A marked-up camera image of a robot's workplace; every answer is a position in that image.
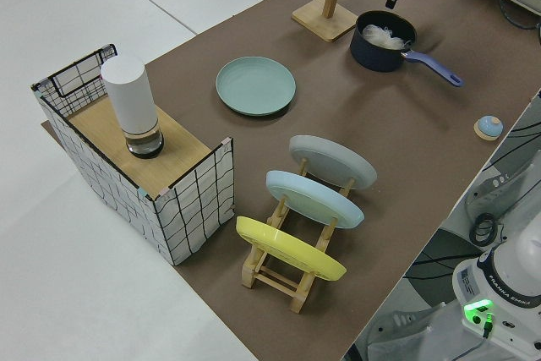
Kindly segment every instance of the blue handle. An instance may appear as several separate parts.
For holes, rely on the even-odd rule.
[[[423,63],[434,72],[436,72],[443,79],[447,80],[453,86],[462,86],[464,81],[460,79],[456,74],[452,73],[449,69],[441,65],[435,59],[427,54],[416,51],[403,52],[402,56],[406,61],[410,63]]]

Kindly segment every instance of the cable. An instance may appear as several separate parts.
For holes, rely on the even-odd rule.
[[[405,275],[402,278],[404,278],[404,279],[415,279],[415,280],[419,280],[419,281],[427,281],[428,279],[439,279],[439,278],[443,278],[444,276],[452,276],[452,275],[453,275],[453,273],[450,272],[448,274],[441,274],[441,275],[436,275],[436,276],[408,276],[408,275]]]
[[[516,131],[528,130],[528,129],[531,129],[532,127],[537,127],[540,124],[541,124],[541,122],[537,122],[537,123],[534,123],[534,124],[530,124],[529,126],[526,126],[526,127],[520,127],[519,129],[513,129],[513,130],[511,130],[511,133],[515,133]]]
[[[435,260],[433,257],[431,257],[430,255],[428,255],[428,254],[425,253],[424,251],[421,251],[421,254],[426,255],[426,256],[429,257],[433,262],[435,262],[435,263],[438,264],[438,265],[444,266],[444,267],[447,268],[448,270],[454,270],[454,269],[455,269],[453,266],[448,266],[447,264],[441,263],[440,260]]]
[[[507,138],[508,139],[520,139],[522,137],[533,137],[534,135],[540,135],[541,131],[538,131],[537,133],[530,133],[530,134],[521,134],[521,135],[510,135]]]
[[[522,30],[537,30],[538,31],[538,41],[539,41],[539,44],[541,45],[541,19],[539,20],[539,22],[536,25],[523,25],[521,23],[517,23],[515,20],[513,20],[509,16],[509,14],[507,14],[507,12],[506,12],[506,10],[504,8],[503,0],[498,0],[498,4],[500,5],[501,13],[504,15],[505,19],[509,23],[511,23],[515,27],[517,27],[519,29],[522,29]]]
[[[454,357],[451,361],[457,361],[458,359],[460,359],[462,357],[465,357],[469,353],[471,353],[471,352],[477,350],[478,348],[480,348],[483,344],[485,344],[487,342],[487,339],[489,338],[489,334],[490,334],[491,331],[492,331],[492,314],[488,313],[487,314],[487,320],[484,322],[484,326],[483,326],[483,339],[479,342],[479,344],[477,346],[474,346],[474,347],[470,348],[469,350],[465,351],[464,353]]]
[[[451,361],[457,361],[458,359],[467,356],[467,355],[468,355],[469,353],[471,353],[472,351],[475,351],[475,350],[477,350],[479,347],[481,347],[485,342],[486,342],[485,339],[481,340],[477,346],[470,348],[469,350],[465,351],[464,353],[460,354],[460,355],[457,356],[457,357],[454,357]]]
[[[507,151],[503,156],[501,156],[500,158],[498,158],[496,161],[494,162],[491,162],[490,165],[486,166],[485,168],[483,168],[483,171],[486,171],[487,169],[493,167],[497,162],[500,162],[501,160],[503,160],[506,156],[510,155],[512,152],[515,152],[516,150],[518,150],[519,148],[523,147],[524,145],[528,144],[528,143],[531,143],[532,141],[534,141],[535,139],[541,137],[541,134],[539,135],[536,135],[535,137],[533,137],[532,139],[529,139],[528,141],[524,141],[522,144],[518,145],[517,147],[513,148],[512,150],[509,150]]]
[[[490,213],[481,213],[470,227],[469,239],[478,247],[491,245],[498,236],[498,224]]]
[[[444,260],[459,260],[459,259],[462,259],[462,258],[475,258],[475,257],[479,257],[480,255],[481,255],[481,253],[448,255],[446,257],[434,258],[432,260],[415,261],[412,265],[430,264],[430,263],[433,263],[433,262],[444,261]]]

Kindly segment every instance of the wooden block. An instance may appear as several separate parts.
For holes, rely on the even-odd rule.
[[[333,42],[355,27],[357,16],[337,4],[332,17],[326,18],[325,0],[313,0],[295,10],[292,18],[327,42]]]
[[[152,199],[210,153],[210,149],[183,126],[159,107],[156,110],[165,144],[157,157],[147,160],[137,158],[128,151],[107,96],[68,118],[71,124]]]

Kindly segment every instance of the black and white grid pattern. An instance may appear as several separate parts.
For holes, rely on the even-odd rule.
[[[113,55],[114,46],[105,46],[32,89],[85,181],[170,264],[178,265],[234,214],[232,139],[153,200],[67,120],[106,94],[100,66]]]

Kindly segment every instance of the white cylindrical speaker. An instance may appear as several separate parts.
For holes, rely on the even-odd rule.
[[[143,62],[129,55],[111,57],[101,65],[101,78],[128,150],[139,158],[156,156],[164,140]]]

